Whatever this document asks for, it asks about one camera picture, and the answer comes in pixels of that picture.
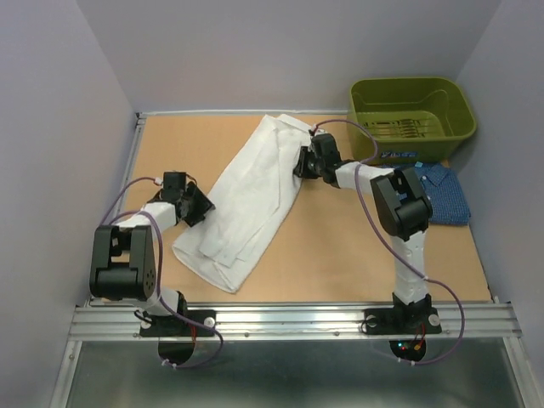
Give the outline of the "white long sleeve shirt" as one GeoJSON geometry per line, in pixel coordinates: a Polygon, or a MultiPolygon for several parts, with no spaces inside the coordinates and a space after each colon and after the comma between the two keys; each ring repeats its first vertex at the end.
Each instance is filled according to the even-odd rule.
{"type": "Polygon", "coordinates": [[[264,116],[208,193],[214,210],[172,244],[175,257],[204,281],[238,292],[298,196],[293,169],[309,130],[286,114],[264,116]]]}

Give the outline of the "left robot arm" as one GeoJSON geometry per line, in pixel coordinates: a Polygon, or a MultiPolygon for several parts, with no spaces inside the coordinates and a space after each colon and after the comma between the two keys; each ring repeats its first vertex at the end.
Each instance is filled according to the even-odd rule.
{"type": "Polygon", "coordinates": [[[169,334],[183,333],[189,324],[181,292],[162,285],[162,234],[184,223],[193,227],[215,208],[185,173],[167,173],[161,188],[139,210],[119,214],[94,232],[89,289],[96,298],[125,301],[160,317],[169,334]]]}

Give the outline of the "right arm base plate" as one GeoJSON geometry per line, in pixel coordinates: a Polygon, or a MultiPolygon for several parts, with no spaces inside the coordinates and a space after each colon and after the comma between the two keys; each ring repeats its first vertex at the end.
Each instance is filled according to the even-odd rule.
{"type": "Polygon", "coordinates": [[[432,324],[429,320],[435,315],[436,310],[421,313],[408,313],[403,309],[372,308],[364,309],[364,318],[361,322],[361,330],[370,336],[401,336],[422,334],[440,334],[441,324],[432,324]]]}

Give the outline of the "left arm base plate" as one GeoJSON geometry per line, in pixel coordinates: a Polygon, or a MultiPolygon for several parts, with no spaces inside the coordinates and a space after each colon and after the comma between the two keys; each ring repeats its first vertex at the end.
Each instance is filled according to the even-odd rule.
{"type": "MultiPolygon", "coordinates": [[[[216,311],[213,309],[189,309],[186,317],[203,324],[206,318],[216,319],[216,311]]],[[[154,316],[144,314],[144,320],[140,321],[139,335],[141,337],[190,337],[189,325],[175,316],[154,316]]]]}

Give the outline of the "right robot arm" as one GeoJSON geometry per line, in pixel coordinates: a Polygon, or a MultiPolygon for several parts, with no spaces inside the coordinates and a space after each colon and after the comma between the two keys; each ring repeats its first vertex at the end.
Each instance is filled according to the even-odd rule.
{"type": "Polygon", "coordinates": [[[382,229],[389,235],[384,246],[394,256],[394,327],[409,332],[422,321],[416,304],[428,297],[424,273],[425,234],[433,209],[412,167],[372,167],[342,161],[334,149],[323,155],[308,146],[300,149],[293,173],[301,179],[322,179],[339,189],[355,190],[361,201],[372,196],[382,229]]]}

